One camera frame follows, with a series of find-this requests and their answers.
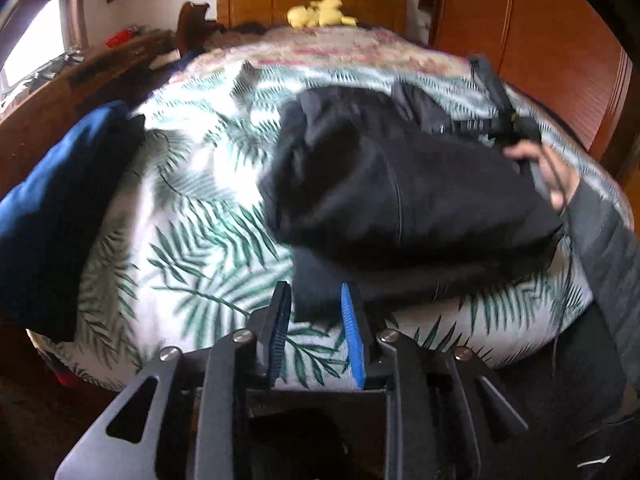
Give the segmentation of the grey sleeve forearm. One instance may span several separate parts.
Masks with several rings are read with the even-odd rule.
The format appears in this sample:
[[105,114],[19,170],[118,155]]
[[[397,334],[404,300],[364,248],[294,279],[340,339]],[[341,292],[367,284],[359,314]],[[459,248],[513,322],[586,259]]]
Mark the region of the grey sleeve forearm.
[[565,212],[594,301],[629,382],[639,383],[639,243],[612,202],[580,182]]

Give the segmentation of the person's right hand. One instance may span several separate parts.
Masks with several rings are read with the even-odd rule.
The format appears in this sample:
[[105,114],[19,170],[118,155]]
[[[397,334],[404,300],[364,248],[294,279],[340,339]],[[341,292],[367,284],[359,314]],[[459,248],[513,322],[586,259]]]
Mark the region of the person's right hand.
[[504,148],[503,154],[514,160],[536,162],[554,210],[562,211],[570,203],[580,183],[580,175],[555,150],[544,144],[523,140]]

